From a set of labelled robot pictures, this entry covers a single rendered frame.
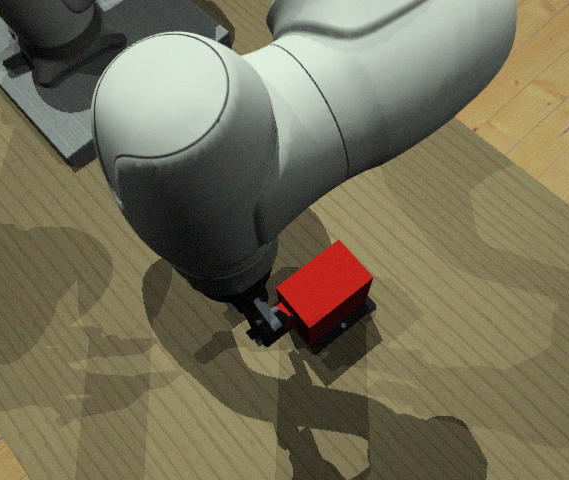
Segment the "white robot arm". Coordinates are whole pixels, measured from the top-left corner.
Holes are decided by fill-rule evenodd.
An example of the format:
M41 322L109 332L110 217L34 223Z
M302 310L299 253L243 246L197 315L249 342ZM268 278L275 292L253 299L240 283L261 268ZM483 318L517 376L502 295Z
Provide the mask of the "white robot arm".
M96 0L0 0L0 17L16 39L3 66L31 62L45 88L127 43ZM248 62L198 34L152 35L98 80L96 154L150 249L196 291L239 294L304 210L476 98L516 22L516 0L272 0L273 43Z

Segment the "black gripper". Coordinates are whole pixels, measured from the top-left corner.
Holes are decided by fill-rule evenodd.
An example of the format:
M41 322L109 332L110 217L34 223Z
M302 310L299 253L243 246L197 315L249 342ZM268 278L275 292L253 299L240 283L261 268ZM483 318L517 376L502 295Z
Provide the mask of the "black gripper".
M279 310L277 306L270 309L267 304L269 296L265 285L271 271L272 268L260 280L239 294L213 296L202 293L212 300L226 303L231 311L237 309L240 314L244 313L251 326L246 332L247 335L251 340L255 340L258 346L263 344L267 348L285 334L284 323L289 321L285 312Z

